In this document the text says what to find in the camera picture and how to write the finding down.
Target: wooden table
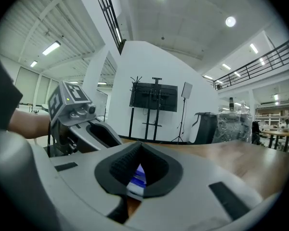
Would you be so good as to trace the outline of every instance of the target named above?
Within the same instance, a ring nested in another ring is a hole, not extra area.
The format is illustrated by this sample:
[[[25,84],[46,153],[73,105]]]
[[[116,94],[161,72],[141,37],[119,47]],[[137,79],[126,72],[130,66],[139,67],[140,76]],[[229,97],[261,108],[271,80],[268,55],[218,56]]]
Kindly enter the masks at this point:
[[[230,141],[204,145],[156,144],[182,153],[202,156],[240,177],[264,199],[282,190],[289,174],[289,153],[262,146]],[[131,215],[140,202],[128,199]]]
[[[287,151],[288,142],[289,142],[289,132],[268,131],[268,130],[265,130],[265,131],[262,131],[262,133],[270,134],[270,135],[271,135],[271,137],[270,137],[270,143],[269,143],[269,148],[272,147],[273,137],[274,137],[274,135],[276,135],[276,141],[275,141],[275,146],[274,146],[274,149],[275,149],[275,150],[276,150],[277,145],[278,145],[278,138],[279,138],[279,136],[285,136],[285,137],[286,137],[286,143],[285,143],[285,147],[284,147],[284,152]]]

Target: black rubber pad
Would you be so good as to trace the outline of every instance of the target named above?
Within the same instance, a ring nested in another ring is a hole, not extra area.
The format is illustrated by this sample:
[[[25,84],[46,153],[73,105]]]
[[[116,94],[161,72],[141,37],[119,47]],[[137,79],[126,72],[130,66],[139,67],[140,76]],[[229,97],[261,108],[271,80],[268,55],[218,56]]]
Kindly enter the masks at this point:
[[[63,170],[67,170],[67,169],[70,169],[70,168],[73,168],[73,167],[76,167],[78,166],[77,163],[67,163],[67,164],[61,164],[61,165],[57,165],[55,166],[54,168],[60,172],[60,171],[63,171]]]
[[[250,211],[224,183],[214,183],[209,187],[233,221]]]

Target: light stand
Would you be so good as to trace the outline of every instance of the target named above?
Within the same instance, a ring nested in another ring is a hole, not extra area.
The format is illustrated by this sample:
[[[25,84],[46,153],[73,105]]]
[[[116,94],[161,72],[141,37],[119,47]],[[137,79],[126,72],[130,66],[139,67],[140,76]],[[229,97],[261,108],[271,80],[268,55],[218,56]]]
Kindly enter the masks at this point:
[[[182,119],[181,119],[181,123],[180,123],[180,132],[179,132],[179,136],[176,137],[176,138],[174,138],[174,139],[171,141],[171,142],[173,142],[174,140],[178,139],[178,144],[179,144],[179,141],[180,141],[180,140],[183,142],[183,140],[182,140],[182,138],[181,138],[181,130],[182,130],[182,124],[183,124],[183,116],[184,116],[185,100],[186,100],[186,98],[183,99],[183,112],[182,112]]]
[[[179,144],[180,140],[183,142],[183,140],[182,140],[182,138],[181,138],[181,130],[182,130],[182,124],[183,124],[185,100],[190,97],[191,92],[192,92],[192,87],[193,87],[193,85],[192,85],[192,84],[189,84],[188,82],[185,82],[185,83],[184,83],[184,86],[183,86],[183,90],[182,90],[181,97],[183,97],[184,100],[183,100],[182,119],[181,119],[181,123],[180,123],[180,133],[179,133],[179,136],[178,136],[178,137],[176,137],[175,139],[173,139],[173,140],[171,141],[171,142],[173,142],[174,140],[178,139],[178,143],[177,143],[177,144]]]

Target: gray plastic casing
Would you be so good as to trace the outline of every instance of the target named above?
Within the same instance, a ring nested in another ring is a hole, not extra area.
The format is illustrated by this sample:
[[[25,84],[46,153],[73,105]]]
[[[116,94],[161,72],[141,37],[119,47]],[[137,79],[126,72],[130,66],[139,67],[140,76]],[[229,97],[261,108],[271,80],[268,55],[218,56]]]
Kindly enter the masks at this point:
[[[0,185],[31,221],[44,229],[62,231],[245,230],[276,199],[273,196],[262,202],[254,189],[210,160],[152,146],[176,159],[184,168],[183,177],[169,194],[144,199],[121,225],[105,217],[118,206],[120,198],[103,190],[96,182],[94,169],[101,160],[129,145],[49,159],[41,147],[30,145],[17,134],[2,131]],[[68,162],[78,166],[60,172],[54,168]],[[232,222],[208,188],[218,181],[224,182],[252,210]]]

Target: staircase railing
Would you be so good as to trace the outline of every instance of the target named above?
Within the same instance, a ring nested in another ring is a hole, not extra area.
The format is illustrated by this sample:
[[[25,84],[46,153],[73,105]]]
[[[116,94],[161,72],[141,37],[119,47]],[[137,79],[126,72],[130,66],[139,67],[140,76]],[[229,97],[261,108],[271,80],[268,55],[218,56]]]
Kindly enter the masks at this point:
[[[263,75],[289,64],[289,40],[267,54],[213,81],[216,90]]]
[[[107,21],[112,37],[114,38],[116,46],[121,54],[126,40],[122,38],[112,2],[111,0],[98,0],[98,1],[103,11],[105,20]]]

